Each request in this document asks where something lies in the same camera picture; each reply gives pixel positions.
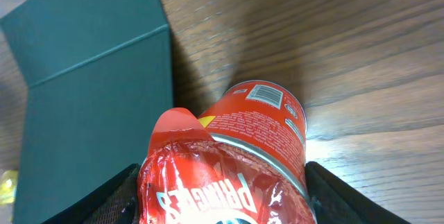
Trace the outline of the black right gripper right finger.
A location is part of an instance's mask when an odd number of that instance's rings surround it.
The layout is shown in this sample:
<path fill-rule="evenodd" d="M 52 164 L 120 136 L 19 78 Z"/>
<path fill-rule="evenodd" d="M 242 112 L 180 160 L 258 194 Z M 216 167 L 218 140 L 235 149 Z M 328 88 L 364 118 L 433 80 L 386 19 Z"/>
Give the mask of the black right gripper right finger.
<path fill-rule="evenodd" d="M 319 224 L 409 224 L 359 193 L 317 162 L 308 162 L 305 165 L 305 177 Z"/>

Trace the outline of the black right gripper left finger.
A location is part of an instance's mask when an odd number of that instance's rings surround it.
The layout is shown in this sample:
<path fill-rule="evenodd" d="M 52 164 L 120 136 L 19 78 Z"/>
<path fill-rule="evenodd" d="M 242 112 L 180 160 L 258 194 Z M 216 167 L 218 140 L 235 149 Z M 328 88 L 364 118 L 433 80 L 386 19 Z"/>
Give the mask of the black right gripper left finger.
<path fill-rule="evenodd" d="M 139 222 L 137 176 L 131 164 L 99 188 L 47 219 L 44 224 L 136 224 Z"/>

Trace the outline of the red Pringles can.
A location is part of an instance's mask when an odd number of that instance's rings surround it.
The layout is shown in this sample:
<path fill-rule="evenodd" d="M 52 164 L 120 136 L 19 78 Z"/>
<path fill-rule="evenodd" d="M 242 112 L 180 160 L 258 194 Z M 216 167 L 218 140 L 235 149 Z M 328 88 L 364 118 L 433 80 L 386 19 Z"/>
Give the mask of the red Pringles can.
<path fill-rule="evenodd" d="M 199 116 L 176 107 L 151 135 L 137 179 L 141 223 L 308 223 L 307 121 L 285 88 L 251 80 Z"/>

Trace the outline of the small yellow snack packet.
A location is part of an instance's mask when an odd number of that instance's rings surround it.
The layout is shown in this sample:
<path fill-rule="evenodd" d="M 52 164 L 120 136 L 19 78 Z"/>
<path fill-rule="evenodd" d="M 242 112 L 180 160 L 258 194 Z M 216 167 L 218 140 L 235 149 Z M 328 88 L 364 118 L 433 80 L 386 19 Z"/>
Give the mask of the small yellow snack packet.
<path fill-rule="evenodd" d="M 18 171 L 5 171 L 1 176 L 0 204 L 12 204 L 17 190 Z"/>

